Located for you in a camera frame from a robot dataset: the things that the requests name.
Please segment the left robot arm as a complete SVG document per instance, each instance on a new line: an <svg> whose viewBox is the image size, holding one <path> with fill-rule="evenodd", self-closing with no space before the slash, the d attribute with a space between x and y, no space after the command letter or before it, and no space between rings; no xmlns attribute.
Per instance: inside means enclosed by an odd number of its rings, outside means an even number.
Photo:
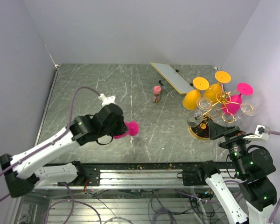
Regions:
<svg viewBox="0 0 280 224"><path fill-rule="evenodd" d="M79 161L56 167L46 167L46 164L67 151L97 142L103 136L113 138L126 132L122 109L116 104L109 104L93 116L75 117L54 136L24 153L2 155L0 165L10 196L24 196L36 186L48 183L65 182L77 186L95 180L95 175L87 172Z"/></svg>

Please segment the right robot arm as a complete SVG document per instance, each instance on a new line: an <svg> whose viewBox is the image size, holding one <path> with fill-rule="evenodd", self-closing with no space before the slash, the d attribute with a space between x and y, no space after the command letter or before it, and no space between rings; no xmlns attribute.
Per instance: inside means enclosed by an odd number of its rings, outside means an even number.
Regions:
<svg viewBox="0 0 280 224"><path fill-rule="evenodd" d="M276 167L269 151L252 140L268 140L270 129L257 125L253 134L247 134L238 126L225 127L213 121L209 122L211 140L221 137L224 142L219 147L229 151L229 157L235 168L235 177L241 182L239 187L246 201L248 213L242 211L235 197L225 184L220 170L213 161L206 161L197 167L196 179L207 184L215 193L231 224L271 224L277 203L277 191L268 175Z"/></svg>

